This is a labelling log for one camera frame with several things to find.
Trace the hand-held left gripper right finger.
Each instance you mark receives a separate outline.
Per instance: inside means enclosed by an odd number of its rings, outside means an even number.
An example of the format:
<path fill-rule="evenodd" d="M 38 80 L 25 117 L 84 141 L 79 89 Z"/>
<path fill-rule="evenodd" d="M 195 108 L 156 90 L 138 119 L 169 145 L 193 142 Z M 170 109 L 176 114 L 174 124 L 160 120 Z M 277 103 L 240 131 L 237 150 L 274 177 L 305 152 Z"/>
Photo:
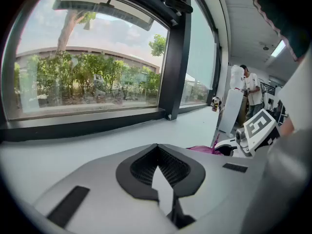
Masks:
<path fill-rule="evenodd" d="M 252 158 L 157 147 L 158 220 L 242 220 L 252 186 Z"/>

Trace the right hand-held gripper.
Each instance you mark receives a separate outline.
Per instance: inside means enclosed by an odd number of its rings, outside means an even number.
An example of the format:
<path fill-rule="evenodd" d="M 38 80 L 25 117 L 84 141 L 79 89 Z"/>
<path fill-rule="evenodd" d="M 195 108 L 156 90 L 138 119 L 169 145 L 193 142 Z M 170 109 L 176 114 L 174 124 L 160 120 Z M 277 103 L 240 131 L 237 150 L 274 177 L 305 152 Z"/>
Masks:
<path fill-rule="evenodd" d="M 252 157 L 260 147 L 272 145 L 279 137 L 277 122 L 266 110 L 261 109 L 236 130 L 235 139 L 220 141 L 215 150 L 233 157 L 239 157 L 240 150 L 246 157 Z"/>

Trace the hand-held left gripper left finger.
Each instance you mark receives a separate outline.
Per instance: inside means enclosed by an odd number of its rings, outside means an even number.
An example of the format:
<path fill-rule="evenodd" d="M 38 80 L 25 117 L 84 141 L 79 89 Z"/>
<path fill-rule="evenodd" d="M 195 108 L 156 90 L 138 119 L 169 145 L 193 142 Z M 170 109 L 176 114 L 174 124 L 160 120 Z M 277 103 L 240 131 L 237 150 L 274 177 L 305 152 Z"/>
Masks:
<path fill-rule="evenodd" d="M 76 234 L 171 234 L 177 227 L 150 200 L 135 199 L 116 179 L 116 169 L 126 158 L 147 145 L 91 160 L 44 192 L 34 204 L 44 216 L 76 186 L 89 189 L 65 229 Z"/>

